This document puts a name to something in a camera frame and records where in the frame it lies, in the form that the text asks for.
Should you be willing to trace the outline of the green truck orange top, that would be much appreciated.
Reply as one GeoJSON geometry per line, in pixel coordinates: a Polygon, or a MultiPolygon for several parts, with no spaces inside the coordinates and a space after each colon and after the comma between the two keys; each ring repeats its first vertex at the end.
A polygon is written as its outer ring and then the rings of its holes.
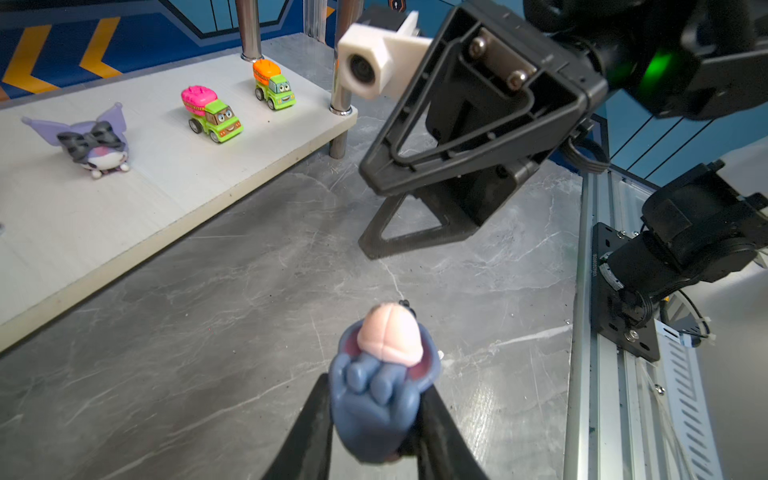
{"type": "Polygon", "coordinates": [[[279,111],[296,103],[295,94],[280,66],[269,59],[259,59],[252,64],[256,81],[255,96],[271,110],[279,111]]]}

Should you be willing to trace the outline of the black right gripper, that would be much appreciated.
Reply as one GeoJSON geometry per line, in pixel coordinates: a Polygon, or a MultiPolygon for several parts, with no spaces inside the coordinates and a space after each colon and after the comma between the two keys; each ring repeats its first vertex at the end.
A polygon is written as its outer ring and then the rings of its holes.
{"type": "Polygon", "coordinates": [[[360,163],[378,195],[420,188],[444,228],[483,225],[608,92],[578,57],[490,1],[446,17],[360,163]]]}

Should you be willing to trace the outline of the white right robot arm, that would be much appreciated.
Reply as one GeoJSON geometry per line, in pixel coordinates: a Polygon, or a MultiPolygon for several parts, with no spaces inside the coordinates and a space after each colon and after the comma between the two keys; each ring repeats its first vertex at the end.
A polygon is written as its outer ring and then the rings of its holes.
{"type": "Polygon", "coordinates": [[[466,1],[446,16],[360,173],[383,198],[371,259],[465,240],[555,151],[583,172],[592,114],[623,90],[656,118],[767,100],[763,1],[466,1]]]}

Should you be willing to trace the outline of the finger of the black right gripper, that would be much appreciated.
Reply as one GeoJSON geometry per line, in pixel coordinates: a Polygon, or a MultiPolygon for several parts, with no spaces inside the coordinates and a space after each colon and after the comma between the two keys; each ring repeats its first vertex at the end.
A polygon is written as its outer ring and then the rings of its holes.
{"type": "Polygon", "coordinates": [[[479,229],[448,190],[415,190],[384,200],[358,240],[372,260],[466,240],[479,229]]]}

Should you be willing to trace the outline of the green truck pink top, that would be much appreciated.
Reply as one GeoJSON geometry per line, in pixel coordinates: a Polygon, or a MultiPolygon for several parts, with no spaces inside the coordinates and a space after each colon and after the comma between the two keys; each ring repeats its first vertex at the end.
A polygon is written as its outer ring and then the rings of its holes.
{"type": "Polygon", "coordinates": [[[214,143],[222,144],[244,130],[232,108],[208,87],[190,86],[181,92],[181,100],[190,113],[188,124],[195,134],[205,134],[214,143]]]}

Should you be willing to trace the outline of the grey donkey toy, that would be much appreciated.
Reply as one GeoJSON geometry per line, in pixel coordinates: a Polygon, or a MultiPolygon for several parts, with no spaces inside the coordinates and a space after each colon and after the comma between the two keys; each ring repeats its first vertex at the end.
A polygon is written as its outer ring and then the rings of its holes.
{"type": "Polygon", "coordinates": [[[329,367],[331,416],[349,453],[368,464],[399,458],[440,373],[438,348],[407,300],[377,304],[349,326],[329,367]]]}

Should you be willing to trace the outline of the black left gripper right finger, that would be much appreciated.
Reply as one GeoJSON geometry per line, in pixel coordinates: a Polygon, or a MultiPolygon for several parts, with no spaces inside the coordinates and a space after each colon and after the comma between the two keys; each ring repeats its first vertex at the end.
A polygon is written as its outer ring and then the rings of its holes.
{"type": "Polygon", "coordinates": [[[435,386],[421,395],[414,448],[419,479],[487,479],[435,386]]]}

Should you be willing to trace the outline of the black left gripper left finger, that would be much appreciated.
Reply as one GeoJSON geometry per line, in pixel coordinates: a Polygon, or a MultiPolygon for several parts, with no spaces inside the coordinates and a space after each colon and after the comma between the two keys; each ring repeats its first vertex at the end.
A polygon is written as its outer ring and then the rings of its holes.
{"type": "Polygon", "coordinates": [[[303,408],[270,467],[261,477],[268,479],[329,478],[333,421],[328,374],[315,382],[303,408]]]}

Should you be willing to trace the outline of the purple eared figure toy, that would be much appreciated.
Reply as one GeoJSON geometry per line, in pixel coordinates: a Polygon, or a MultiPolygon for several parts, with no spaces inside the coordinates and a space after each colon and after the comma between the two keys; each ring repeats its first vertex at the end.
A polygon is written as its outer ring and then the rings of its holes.
{"type": "Polygon", "coordinates": [[[73,163],[89,171],[94,179],[112,171],[128,172],[131,169],[125,136],[127,124],[120,102],[92,121],[71,125],[28,117],[21,121],[49,145],[60,147],[73,163]]]}

